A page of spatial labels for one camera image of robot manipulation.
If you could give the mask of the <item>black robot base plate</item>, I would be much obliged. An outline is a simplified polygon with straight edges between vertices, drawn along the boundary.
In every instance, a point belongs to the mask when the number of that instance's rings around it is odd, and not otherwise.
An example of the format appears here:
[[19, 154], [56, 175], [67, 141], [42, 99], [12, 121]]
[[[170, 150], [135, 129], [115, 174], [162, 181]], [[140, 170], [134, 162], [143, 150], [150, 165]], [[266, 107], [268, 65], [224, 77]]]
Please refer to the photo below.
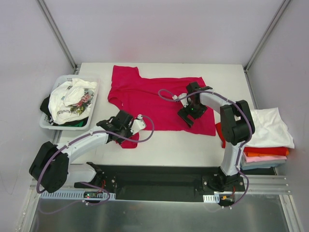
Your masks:
[[244, 193], [243, 177], [224, 177], [218, 167], [97, 165], [91, 188], [103, 187], [118, 200], [201, 202], [215, 192]]

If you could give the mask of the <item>magenta t-shirt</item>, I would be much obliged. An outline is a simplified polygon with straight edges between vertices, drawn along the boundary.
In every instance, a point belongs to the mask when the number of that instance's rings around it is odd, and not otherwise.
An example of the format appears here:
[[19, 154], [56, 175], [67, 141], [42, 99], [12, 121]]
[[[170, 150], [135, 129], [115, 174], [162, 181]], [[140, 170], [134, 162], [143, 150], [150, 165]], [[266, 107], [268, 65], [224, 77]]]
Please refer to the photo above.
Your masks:
[[108, 102], [119, 110], [136, 117], [139, 114], [150, 117], [153, 124], [148, 123], [146, 130], [157, 131], [186, 131], [193, 134], [208, 136], [216, 135], [214, 112], [206, 110], [203, 116], [189, 127], [177, 112], [182, 108], [180, 102], [169, 102], [165, 98], [171, 96], [158, 91], [166, 89], [172, 94], [180, 95], [186, 92], [186, 86], [197, 82], [205, 87], [201, 77], [184, 78], [143, 78], [137, 67], [114, 66], [112, 70], [112, 84], [108, 95]]

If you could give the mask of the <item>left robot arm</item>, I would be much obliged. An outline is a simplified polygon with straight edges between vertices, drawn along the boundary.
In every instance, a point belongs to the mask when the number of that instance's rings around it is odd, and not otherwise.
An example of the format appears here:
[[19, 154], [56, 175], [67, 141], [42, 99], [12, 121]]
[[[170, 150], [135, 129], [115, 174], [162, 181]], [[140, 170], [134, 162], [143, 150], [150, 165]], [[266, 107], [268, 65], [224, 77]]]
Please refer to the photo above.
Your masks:
[[99, 121], [92, 129], [69, 142], [61, 144], [45, 142], [29, 168], [29, 174], [37, 180], [36, 191], [53, 193], [59, 190], [68, 179], [77, 181], [78, 177], [92, 188], [99, 187], [102, 176], [95, 171], [94, 167], [73, 170], [69, 168], [71, 163], [100, 145], [111, 141], [116, 141], [118, 144], [128, 141], [145, 127], [143, 116], [134, 118], [121, 110], [116, 116]]

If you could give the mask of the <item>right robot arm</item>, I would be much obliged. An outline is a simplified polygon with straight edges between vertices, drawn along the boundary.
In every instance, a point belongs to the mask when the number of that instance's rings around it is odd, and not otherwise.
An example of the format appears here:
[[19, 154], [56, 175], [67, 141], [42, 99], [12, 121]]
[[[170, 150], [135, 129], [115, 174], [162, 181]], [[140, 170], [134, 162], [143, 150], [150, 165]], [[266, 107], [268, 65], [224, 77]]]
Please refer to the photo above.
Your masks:
[[209, 108], [220, 114], [225, 153], [218, 174], [210, 178], [207, 185], [227, 191], [238, 181], [241, 155], [255, 132], [249, 105], [245, 100], [229, 100], [214, 92], [211, 87], [200, 87], [197, 82], [190, 83], [186, 90], [187, 93], [172, 98], [182, 103], [183, 108], [178, 115], [189, 127], [194, 124], [189, 116], [198, 119]]

